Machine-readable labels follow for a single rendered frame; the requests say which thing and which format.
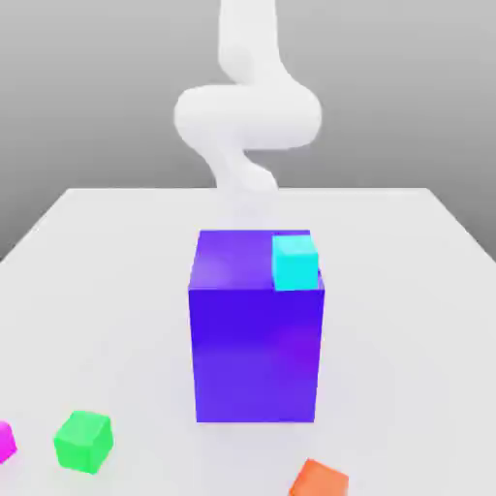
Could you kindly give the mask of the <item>small cyan cube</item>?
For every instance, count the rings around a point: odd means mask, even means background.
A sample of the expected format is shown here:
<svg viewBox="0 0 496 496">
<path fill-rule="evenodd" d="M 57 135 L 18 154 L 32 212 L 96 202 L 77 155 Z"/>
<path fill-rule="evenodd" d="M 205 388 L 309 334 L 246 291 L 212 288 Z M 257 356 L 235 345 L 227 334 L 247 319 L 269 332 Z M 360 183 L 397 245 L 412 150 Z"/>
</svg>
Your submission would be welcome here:
<svg viewBox="0 0 496 496">
<path fill-rule="evenodd" d="M 319 286 L 319 255 L 312 236 L 274 235 L 271 271 L 276 291 L 316 290 Z"/>
</svg>

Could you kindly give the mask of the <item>small orange cube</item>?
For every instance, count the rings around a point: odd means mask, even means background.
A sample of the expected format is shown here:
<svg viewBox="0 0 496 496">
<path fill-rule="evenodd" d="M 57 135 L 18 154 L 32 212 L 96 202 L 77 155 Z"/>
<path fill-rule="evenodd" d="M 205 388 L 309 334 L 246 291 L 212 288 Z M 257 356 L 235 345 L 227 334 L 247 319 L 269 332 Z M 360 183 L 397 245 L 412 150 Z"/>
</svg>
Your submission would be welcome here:
<svg viewBox="0 0 496 496">
<path fill-rule="evenodd" d="M 299 471 L 289 496 L 348 496 L 349 477 L 308 458 Z"/>
</svg>

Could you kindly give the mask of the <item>small green cube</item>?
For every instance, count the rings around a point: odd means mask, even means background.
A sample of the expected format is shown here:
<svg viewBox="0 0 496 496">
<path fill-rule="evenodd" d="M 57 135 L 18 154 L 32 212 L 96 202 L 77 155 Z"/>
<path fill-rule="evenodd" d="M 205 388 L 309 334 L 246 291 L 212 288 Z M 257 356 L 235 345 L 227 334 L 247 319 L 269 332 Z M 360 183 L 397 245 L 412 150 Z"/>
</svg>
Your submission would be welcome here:
<svg viewBox="0 0 496 496">
<path fill-rule="evenodd" d="M 113 448 L 110 417 L 73 411 L 55 433 L 53 442 L 61 467 L 95 475 Z"/>
</svg>

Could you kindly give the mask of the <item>small magenta cube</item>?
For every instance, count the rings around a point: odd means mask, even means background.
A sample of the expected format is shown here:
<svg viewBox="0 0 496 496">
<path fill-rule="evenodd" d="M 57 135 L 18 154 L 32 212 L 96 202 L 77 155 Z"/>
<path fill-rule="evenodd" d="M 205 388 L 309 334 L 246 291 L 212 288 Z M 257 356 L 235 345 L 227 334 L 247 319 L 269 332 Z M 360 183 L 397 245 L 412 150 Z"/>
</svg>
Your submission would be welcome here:
<svg viewBox="0 0 496 496">
<path fill-rule="evenodd" d="M 0 464 L 3 464 L 17 451 L 13 429 L 3 420 L 0 420 Z"/>
</svg>

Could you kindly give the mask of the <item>large purple box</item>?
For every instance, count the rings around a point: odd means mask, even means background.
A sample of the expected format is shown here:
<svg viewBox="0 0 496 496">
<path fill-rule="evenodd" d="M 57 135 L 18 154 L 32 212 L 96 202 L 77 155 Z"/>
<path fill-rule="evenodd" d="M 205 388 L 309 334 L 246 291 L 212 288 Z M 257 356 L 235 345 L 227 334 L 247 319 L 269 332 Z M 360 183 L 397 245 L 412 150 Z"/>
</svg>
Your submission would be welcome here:
<svg viewBox="0 0 496 496">
<path fill-rule="evenodd" d="M 199 234 L 188 285 L 199 422 L 315 418 L 325 286 L 278 291 L 272 239 L 306 230 Z"/>
</svg>

